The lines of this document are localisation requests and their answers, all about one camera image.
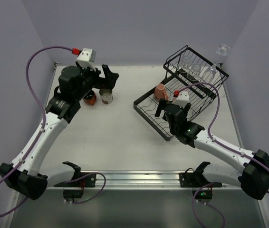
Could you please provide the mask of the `orange ceramic mug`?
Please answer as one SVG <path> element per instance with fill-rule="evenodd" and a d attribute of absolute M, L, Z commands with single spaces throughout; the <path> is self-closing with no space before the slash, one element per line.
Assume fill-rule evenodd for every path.
<path fill-rule="evenodd" d="M 83 98 L 83 101 L 86 105 L 94 106 L 97 101 L 96 93 L 91 90 L 87 95 Z"/>

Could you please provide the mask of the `white brown ceramic cup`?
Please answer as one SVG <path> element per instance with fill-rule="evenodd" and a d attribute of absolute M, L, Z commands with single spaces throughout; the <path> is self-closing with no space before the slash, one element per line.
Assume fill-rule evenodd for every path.
<path fill-rule="evenodd" d="M 102 102 L 106 105 L 112 103 L 113 101 L 113 91 L 111 89 L 100 89 L 99 90 L 100 98 Z"/>

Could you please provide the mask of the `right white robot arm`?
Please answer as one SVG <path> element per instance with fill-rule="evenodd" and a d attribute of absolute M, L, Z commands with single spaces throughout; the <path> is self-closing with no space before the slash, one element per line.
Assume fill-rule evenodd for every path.
<path fill-rule="evenodd" d="M 226 183 L 240 187 L 248 196 L 261 200 L 269 192 L 269 155 L 258 150 L 253 152 L 232 145 L 215 135 L 209 129 L 190 122 L 187 114 L 190 104 L 184 107 L 176 102 L 161 99 L 155 115 L 163 112 L 163 119 L 168 122 L 170 133 L 179 142 L 219 158 L 231 166 L 230 170 L 212 167 L 210 162 L 201 163 L 194 171 L 200 185 L 211 182 Z"/>

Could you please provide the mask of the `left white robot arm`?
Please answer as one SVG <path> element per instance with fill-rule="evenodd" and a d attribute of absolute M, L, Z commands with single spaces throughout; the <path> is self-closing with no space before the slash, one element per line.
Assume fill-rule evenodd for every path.
<path fill-rule="evenodd" d="M 7 176 L 7 186 L 36 200 L 49 187 L 76 182 L 81 177 L 81 168 L 69 161 L 63 162 L 58 170 L 44 173 L 40 173 L 40 167 L 57 137 L 79 111 L 80 101 L 94 88 L 113 89 L 118 78 L 119 74 L 108 65 L 102 65 L 102 70 L 80 65 L 63 68 L 40 126 L 11 163 L 0 165 L 0 175 Z"/>

